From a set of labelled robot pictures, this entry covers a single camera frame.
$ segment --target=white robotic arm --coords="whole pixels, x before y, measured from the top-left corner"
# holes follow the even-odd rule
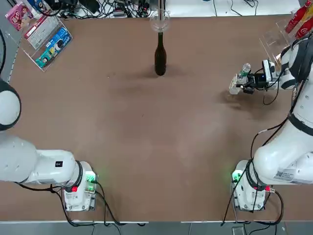
[[[94,209],[97,176],[86,162],[64,150],[37,150],[6,134],[21,115],[17,92],[0,79],[0,181],[18,184],[56,184],[63,188],[68,211]]]
[[[240,161],[232,173],[232,186],[238,184],[234,191],[234,203],[241,210],[264,208],[268,185],[313,183],[313,42],[310,41],[311,36],[305,37],[282,52],[284,72],[278,77],[279,86],[277,82],[271,87],[286,90],[296,86],[298,89],[289,116],[282,124],[282,132],[258,148],[253,160]],[[263,89],[275,81],[263,83]],[[262,90],[257,82],[248,83],[249,78],[237,87],[244,90],[252,84],[253,88]]]

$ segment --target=cable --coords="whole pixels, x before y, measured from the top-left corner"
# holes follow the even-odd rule
[[[255,13],[254,13],[254,15],[256,16],[256,11],[257,11],[257,9],[258,9],[259,1],[258,1],[258,0],[244,0],[244,2],[245,2],[246,4],[248,4],[248,5],[249,5],[250,7],[252,7],[252,8],[254,8],[255,2],[256,2]]]
[[[56,191],[53,190],[53,189],[55,189],[55,188],[61,188],[61,186],[54,186],[54,187],[53,187],[52,185],[50,185],[49,188],[30,188],[30,187],[25,186],[25,185],[22,185],[22,184],[18,184],[18,183],[16,183],[16,184],[19,185],[19,186],[22,187],[22,188],[25,188],[25,189],[28,189],[28,190],[31,190],[31,191],[47,191],[47,192],[51,192],[51,193],[53,193],[53,194],[58,195],[58,197],[59,197],[59,199],[60,199],[60,201],[61,201],[61,204],[62,204],[62,209],[63,209],[64,215],[65,215],[65,217],[66,217],[68,223],[69,223],[71,226],[73,226],[73,227],[79,227],[79,226],[92,226],[92,225],[96,225],[96,223],[91,223],[91,224],[88,224],[88,223],[75,223],[75,222],[73,222],[73,221],[69,218],[69,216],[68,216],[68,214],[67,214],[67,212],[66,212],[66,209],[65,209],[65,206],[64,206],[62,197],[59,195],[58,192],[56,192]]]
[[[121,231],[120,231],[120,229],[118,228],[118,226],[116,225],[116,224],[113,224],[114,225],[114,227],[116,227],[116,229],[118,230],[118,235],[121,235]]]
[[[102,191],[102,193],[103,193],[103,196],[102,196],[99,192],[97,192],[97,191],[96,191],[96,193],[99,194],[99,195],[102,197],[102,199],[103,199],[103,201],[104,201],[104,203],[105,203],[105,206],[108,208],[109,213],[110,213],[110,215],[111,215],[113,221],[115,222],[115,224],[117,224],[117,225],[119,225],[119,226],[126,225],[125,223],[120,223],[119,221],[116,220],[116,218],[114,217],[114,215],[113,215],[113,213],[112,213],[112,211],[111,211],[111,209],[110,209],[110,207],[109,207],[107,201],[105,200],[105,195],[104,195],[104,190],[103,190],[102,185],[101,185],[99,182],[97,182],[97,181],[95,181],[95,183],[98,184],[99,187],[101,188],[101,191]]]
[[[256,184],[255,198],[254,198],[254,202],[253,202],[252,213],[254,213],[254,207],[255,207],[256,197],[257,197],[257,195],[258,195],[258,188],[259,188],[259,182],[257,182],[257,184]]]
[[[278,191],[275,191],[274,193],[278,196],[278,198],[280,200],[280,203],[281,203],[280,215],[279,215],[278,219],[275,222],[273,222],[273,223],[256,221],[257,223],[271,226],[271,225],[277,225],[277,224],[280,223],[280,221],[282,221],[282,218],[284,216],[284,200],[283,200],[282,196],[279,194]]]
[[[60,13],[61,9],[63,8],[63,5],[64,5],[64,3],[60,2],[60,8],[56,12],[54,12],[52,14],[47,14],[47,13],[43,12],[39,7],[37,7],[37,11],[39,11],[44,16],[56,16],[57,14]]]
[[[231,199],[232,199],[232,197],[233,197],[233,195],[234,195],[234,192],[235,192],[235,190],[236,190],[236,187],[238,186],[238,183],[240,182],[241,178],[242,178],[242,177],[243,177],[243,175],[245,174],[246,169],[247,169],[247,166],[245,167],[245,169],[244,169],[244,171],[242,172],[242,174],[241,174],[241,176],[240,176],[240,178],[239,178],[239,180],[238,180],[237,184],[235,185],[235,187],[234,187],[233,191],[231,192],[231,195],[230,195],[230,198],[229,198],[229,201],[228,201],[227,207],[226,207],[226,211],[225,211],[225,214],[224,214],[224,218],[223,218],[223,220],[222,220],[222,222],[221,222],[221,226],[223,226],[223,225],[225,224],[225,220],[226,220],[226,216],[227,216],[227,212],[228,212],[228,208],[229,208],[229,205],[230,205]]]
[[[235,11],[235,10],[233,9],[233,4],[234,4],[234,2],[233,2],[233,0],[231,0],[230,10],[233,11],[233,12],[235,12],[237,15],[242,16],[242,14],[238,13],[237,11]]]
[[[5,59],[6,59],[6,43],[5,43],[4,36],[3,36],[1,29],[0,29],[0,37],[1,37],[2,45],[3,45],[3,55],[2,55],[2,61],[1,61],[1,67],[0,67],[0,75],[1,75],[1,72],[4,67]]]
[[[91,235],[93,235],[94,229],[95,229],[95,226],[93,225],[93,229],[92,229]]]
[[[276,98],[278,97],[278,92],[279,92],[279,80],[278,80],[278,83],[277,83],[277,91],[276,91],[276,95],[275,95],[274,99],[271,102],[269,102],[269,103],[265,103],[265,95],[263,95],[263,101],[262,101],[263,104],[264,105],[271,105],[276,100]]]
[[[215,7],[215,0],[213,0],[213,6],[214,6],[214,10],[215,10],[215,16],[217,16],[216,7]]]
[[[249,235],[251,235],[252,233],[257,232],[257,231],[262,231],[262,230],[268,229],[269,227],[270,227],[270,225],[268,225],[268,226],[265,227],[265,228],[252,230],[252,231],[249,233]]]
[[[51,185],[49,188],[30,188],[30,187],[27,187],[27,186],[19,184],[19,183],[16,183],[16,184],[19,185],[22,188],[25,188],[25,189],[28,189],[28,190],[31,190],[31,191],[48,191],[48,192],[50,192],[52,189],[61,187],[61,186],[54,186],[54,187],[52,187],[52,185]]]
[[[246,234],[246,224],[244,224],[244,231],[245,231],[245,234],[244,234],[244,235],[247,235],[247,234]]]
[[[80,19],[80,20],[84,20],[84,19],[103,19],[103,18],[108,18],[110,17],[110,15],[114,12],[114,10],[119,9],[125,12],[125,14],[128,17],[135,17],[135,18],[146,18],[149,17],[151,14],[151,9],[150,11],[148,11],[148,8],[145,7],[144,4],[140,4],[137,9],[135,9],[134,4],[131,1],[125,2],[125,3],[121,3],[118,2],[117,0],[114,0],[113,2],[110,2],[109,0],[104,0],[102,3],[100,4],[100,8],[99,8],[99,14],[97,15],[93,15],[92,12],[90,12],[88,9],[86,9],[84,6],[82,6],[80,4],[80,2],[78,2],[79,5],[78,7],[76,7],[76,9],[82,9],[82,11],[84,12],[84,16],[79,16],[77,14],[75,14],[74,9],[71,10],[63,10],[60,12],[60,17],[67,19],[67,18],[76,18],[76,19]],[[110,8],[108,9],[108,11],[105,11],[106,6],[109,5]]]
[[[10,6],[11,7],[13,7],[14,5],[13,5],[13,3],[11,2],[11,1],[9,1],[9,0],[6,0],[9,4],[10,4]]]
[[[278,130],[279,130],[280,128],[282,128],[282,126],[285,124],[286,121],[287,121],[287,118],[286,118],[284,121],[282,121],[281,123],[279,123],[278,125],[276,125],[276,126],[273,126],[273,127],[271,127],[271,128],[268,128],[268,129],[265,129],[265,130],[263,130],[263,131],[258,132],[258,133],[253,137],[252,144],[251,144],[251,148],[250,148],[250,158],[251,158],[251,160],[252,160],[252,163],[253,163],[253,158],[254,158],[254,157],[252,156],[252,150],[253,150],[254,141],[255,141],[255,139],[257,138],[257,136],[258,136],[259,134],[263,133],[263,132],[270,131],[270,130],[273,130],[273,129],[275,129],[275,128],[278,128]],[[267,141],[269,141],[269,140],[274,136],[274,134],[271,135],[271,136],[267,139]],[[223,220],[222,220],[221,226],[223,226],[224,223],[225,223],[225,220],[226,220],[226,216],[227,216],[227,212],[228,212],[228,209],[229,209],[229,205],[230,205],[231,199],[232,199],[232,197],[233,197],[233,195],[234,195],[234,192],[235,192],[235,190],[236,190],[236,188],[237,188],[238,183],[240,182],[241,178],[243,177],[243,175],[245,174],[245,172],[246,172],[246,170],[247,170],[247,166],[248,166],[248,165],[246,165],[244,171],[242,172],[242,174],[241,174],[241,176],[240,176],[240,178],[239,178],[237,184],[235,185],[235,187],[234,187],[234,189],[233,189],[233,191],[232,191],[232,193],[231,193],[231,195],[230,195],[230,198],[229,198],[229,201],[228,201],[228,204],[227,204],[227,207],[226,207],[226,211],[225,211],[224,218],[223,218]]]
[[[255,72],[255,74],[256,74],[257,72],[261,71],[261,70],[263,70],[263,68],[260,68],[259,70],[257,70],[257,71]]]
[[[268,193],[268,196],[267,196],[267,198],[265,199],[265,201],[264,201],[264,203],[263,203],[263,206],[259,209],[260,211],[265,208],[265,205],[266,205],[266,203],[268,202],[269,197],[270,197],[270,193]]]
[[[104,226],[108,227],[109,224],[106,223],[106,215],[107,215],[107,206],[106,206],[106,198],[105,198],[105,194],[104,194],[104,190],[103,190],[103,187],[100,186],[101,188],[101,191],[102,191],[102,195],[96,191],[97,194],[99,194],[104,202],[104,220],[103,220],[103,223],[104,223]]]
[[[258,6],[259,6],[259,1],[258,1],[258,0],[244,0],[244,2],[245,2],[246,4],[248,4],[248,5],[249,5],[250,7],[252,7],[252,8],[254,8],[255,3],[256,3],[255,13],[254,13],[254,15],[256,16],[256,11],[257,11]],[[233,9],[233,5],[234,5],[234,2],[233,2],[233,0],[231,0],[231,7],[230,7],[230,10],[233,11],[233,12],[235,12],[237,15],[242,16],[242,14],[240,14],[239,12],[237,12],[237,11],[235,11],[235,10]]]

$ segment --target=brown table surface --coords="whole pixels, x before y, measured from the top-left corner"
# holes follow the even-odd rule
[[[88,161],[119,220],[220,221],[231,172],[249,158],[253,136],[281,122],[291,101],[281,92],[264,107],[262,92],[231,96],[228,86],[245,62],[261,67],[259,37],[285,18],[172,19],[163,77],[153,70],[157,35],[147,19],[70,20],[74,40],[47,72],[19,51],[11,85],[22,116],[10,133]],[[284,220],[313,219],[311,186],[275,188]],[[65,220],[50,193],[2,182],[0,199],[0,220]],[[275,220],[279,208],[272,196],[265,211],[238,218]],[[101,202],[96,212],[71,216],[103,220]],[[231,208],[227,219],[234,219]]]

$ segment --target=clear plastic box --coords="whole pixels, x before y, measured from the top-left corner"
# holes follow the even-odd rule
[[[297,31],[303,24],[303,22],[300,21],[288,34],[285,31],[285,27],[287,26],[288,22],[289,20],[281,20],[276,22],[270,31],[266,32],[260,37],[260,43],[266,51],[269,59],[279,68],[281,67],[280,53],[284,48],[293,43]]]
[[[17,30],[13,25],[4,33],[7,39],[15,42],[41,71],[46,71],[53,64],[73,38],[56,16],[31,19],[28,25],[19,31],[21,33],[19,41],[14,37]]]

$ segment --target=small plastic bottle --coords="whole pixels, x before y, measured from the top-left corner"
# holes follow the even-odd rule
[[[244,78],[246,78],[250,70],[251,70],[251,65],[249,63],[245,63],[243,66],[243,69],[240,71],[240,73],[237,76],[238,82],[241,82]]]

